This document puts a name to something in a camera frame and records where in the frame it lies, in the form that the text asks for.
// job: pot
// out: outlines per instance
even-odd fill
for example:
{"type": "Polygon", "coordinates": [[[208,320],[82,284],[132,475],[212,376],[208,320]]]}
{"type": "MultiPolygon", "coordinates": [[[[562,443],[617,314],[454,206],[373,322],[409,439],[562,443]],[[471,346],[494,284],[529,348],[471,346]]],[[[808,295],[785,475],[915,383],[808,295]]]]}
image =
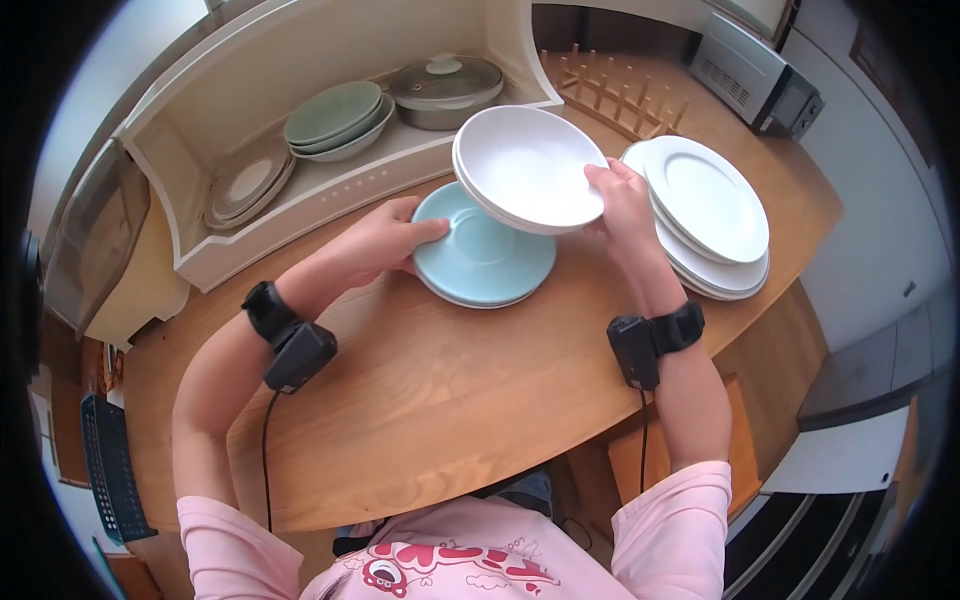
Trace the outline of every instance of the pot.
{"type": "Polygon", "coordinates": [[[400,69],[387,81],[400,119],[422,130],[456,130],[499,104],[503,73],[475,57],[441,54],[400,69]]]}

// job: blue plastic basket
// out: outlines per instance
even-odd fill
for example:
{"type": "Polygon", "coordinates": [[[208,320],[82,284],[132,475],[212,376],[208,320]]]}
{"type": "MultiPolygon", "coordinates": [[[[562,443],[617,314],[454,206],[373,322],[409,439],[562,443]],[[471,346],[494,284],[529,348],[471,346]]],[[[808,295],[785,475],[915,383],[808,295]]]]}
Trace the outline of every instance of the blue plastic basket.
{"type": "Polygon", "coordinates": [[[118,544],[155,536],[133,481],[123,409],[94,394],[80,406],[86,472],[104,531],[118,544]]]}

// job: lid knob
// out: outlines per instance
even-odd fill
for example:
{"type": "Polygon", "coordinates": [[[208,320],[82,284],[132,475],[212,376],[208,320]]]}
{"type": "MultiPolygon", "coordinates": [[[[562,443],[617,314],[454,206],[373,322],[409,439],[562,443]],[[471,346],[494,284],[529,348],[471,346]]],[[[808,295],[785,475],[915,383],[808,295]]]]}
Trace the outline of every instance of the lid knob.
{"type": "Polygon", "coordinates": [[[452,52],[444,52],[435,57],[430,57],[430,62],[426,65],[426,72],[430,75],[449,75],[456,73],[463,68],[463,66],[464,65],[457,60],[455,54],[452,52]]]}

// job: right hand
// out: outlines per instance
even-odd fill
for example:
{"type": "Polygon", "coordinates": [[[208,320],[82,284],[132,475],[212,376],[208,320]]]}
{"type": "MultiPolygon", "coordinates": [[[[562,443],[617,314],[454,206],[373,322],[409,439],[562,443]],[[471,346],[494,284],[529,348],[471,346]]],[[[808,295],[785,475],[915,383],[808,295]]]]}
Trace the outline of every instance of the right hand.
{"type": "Polygon", "coordinates": [[[663,259],[663,250],[647,180],[615,158],[607,158],[607,163],[609,169],[592,164],[584,168],[587,181],[603,196],[603,216],[588,225],[588,231],[604,233],[610,257],[629,272],[640,266],[639,261],[663,259]]]}
{"type": "Polygon", "coordinates": [[[603,217],[587,230],[607,238],[607,252],[626,277],[641,316],[673,312],[686,302],[686,292],[660,246],[647,181],[619,160],[607,163],[609,169],[584,168],[603,196],[603,217]]]}

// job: person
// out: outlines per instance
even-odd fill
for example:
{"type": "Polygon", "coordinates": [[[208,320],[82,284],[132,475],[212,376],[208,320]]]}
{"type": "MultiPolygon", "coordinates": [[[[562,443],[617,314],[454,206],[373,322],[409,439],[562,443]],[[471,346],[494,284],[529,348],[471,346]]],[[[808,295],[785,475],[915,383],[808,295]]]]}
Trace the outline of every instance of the person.
{"type": "MultiPolygon", "coordinates": [[[[646,181],[621,162],[589,165],[606,238],[639,315],[687,300],[660,247],[646,181]]],[[[446,220],[409,223],[420,200],[390,200],[283,273],[276,288],[314,321],[350,287],[409,269],[446,220]]],[[[704,342],[659,360],[657,406],[671,474],[613,517],[608,572],[540,512],[504,497],[462,496],[394,516],[371,542],[299,590],[302,555],[237,510],[227,431],[273,352],[238,314],[197,352],[173,411],[180,538],[198,598],[719,598],[731,502],[731,412],[704,342]]]]}

